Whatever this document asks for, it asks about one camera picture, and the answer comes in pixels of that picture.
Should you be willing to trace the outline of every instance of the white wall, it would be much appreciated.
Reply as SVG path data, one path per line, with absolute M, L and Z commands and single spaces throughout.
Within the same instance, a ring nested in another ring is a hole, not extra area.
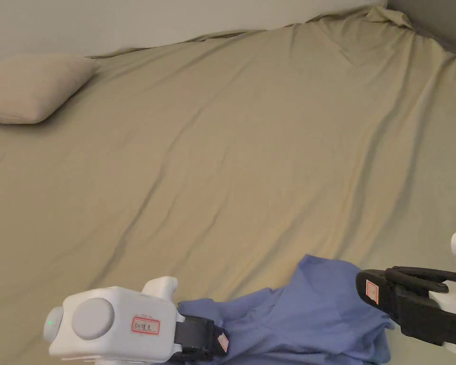
M 0 60 L 98 55 L 230 29 L 270 29 L 381 0 L 0 0 Z

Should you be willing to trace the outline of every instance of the bed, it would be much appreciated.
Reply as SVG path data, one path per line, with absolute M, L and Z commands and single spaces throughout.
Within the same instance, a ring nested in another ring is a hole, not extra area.
M 72 293 L 284 285 L 310 253 L 454 269 L 456 56 L 361 8 L 99 58 L 38 125 L 0 125 L 0 364 L 55 364 Z M 456 364 L 389 332 L 393 363 Z

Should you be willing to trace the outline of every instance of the gray wall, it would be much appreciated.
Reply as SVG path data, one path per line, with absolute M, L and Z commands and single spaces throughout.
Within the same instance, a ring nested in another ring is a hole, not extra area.
M 389 8 L 407 14 L 419 32 L 456 53 L 456 0 L 389 0 Z

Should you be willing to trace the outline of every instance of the wrinkled sheet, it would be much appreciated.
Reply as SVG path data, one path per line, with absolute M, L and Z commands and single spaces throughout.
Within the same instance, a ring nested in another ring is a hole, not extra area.
M 178 310 L 212 319 L 229 335 L 227 355 L 200 364 L 386 364 L 392 321 L 360 299 L 358 272 L 346 261 L 306 255 L 287 286 L 230 302 L 181 302 Z
M 0 365 L 59 364 L 45 317 L 89 288 L 226 301 L 305 254 L 454 269 L 456 57 L 367 13 L 103 58 L 46 122 L 0 125 Z

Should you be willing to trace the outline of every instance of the blue cloth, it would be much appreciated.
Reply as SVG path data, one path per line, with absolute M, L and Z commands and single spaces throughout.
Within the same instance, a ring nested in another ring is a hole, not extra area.
M 216 303 L 181 302 L 179 312 L 214 320 L 229 335 L 228 356 L 210 364 L 362 365 L 390 361 L 385 313 L 364 303 L 359 269 L 345 261 L 305 256 L 289 285 Z

